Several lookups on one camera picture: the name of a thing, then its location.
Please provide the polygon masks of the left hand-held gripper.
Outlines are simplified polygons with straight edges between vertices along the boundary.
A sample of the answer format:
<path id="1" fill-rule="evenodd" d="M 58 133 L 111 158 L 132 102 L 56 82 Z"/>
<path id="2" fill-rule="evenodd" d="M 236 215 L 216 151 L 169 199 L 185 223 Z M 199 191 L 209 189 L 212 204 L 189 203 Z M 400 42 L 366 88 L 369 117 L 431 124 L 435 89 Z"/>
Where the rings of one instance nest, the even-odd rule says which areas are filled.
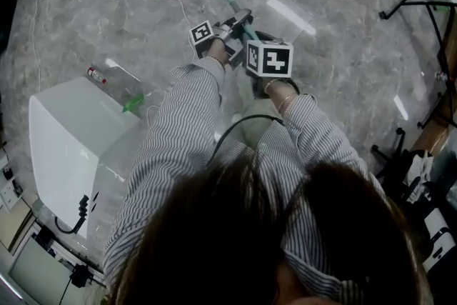
<path id="1" fill-rule="evenodd" d="M 191 45 L 197 56 L 202 59 L 209 55 L 209 49 L 215 39 L 224 44 L 228 62 L 237 66 L 241 62 L 240 53 L 243 51 L 244 26 L 253 21 L 250 9 L 240 9 L 225 21 L 211 24 L 205 21 L 189 31 Z"/>

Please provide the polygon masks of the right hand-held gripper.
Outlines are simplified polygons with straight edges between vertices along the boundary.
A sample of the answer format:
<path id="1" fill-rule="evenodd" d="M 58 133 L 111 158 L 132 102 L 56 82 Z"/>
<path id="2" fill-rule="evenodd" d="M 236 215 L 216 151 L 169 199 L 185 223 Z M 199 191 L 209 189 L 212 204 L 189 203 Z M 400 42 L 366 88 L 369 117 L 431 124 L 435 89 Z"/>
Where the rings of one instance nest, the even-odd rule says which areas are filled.
<path id="1" fill-rule="evenodd" d="M 245 45 L 243 67 L 252 78 L 252 90 L 255 99 L 267 99 L 263 91 L 262 79 L 281 79 L 289 82 L 299 92 L 291 80 L 293 66 L 293 45 L 281 39 L 272 39 L 269 34 L 256 32 L 259 40 L 248 40 Z"/>

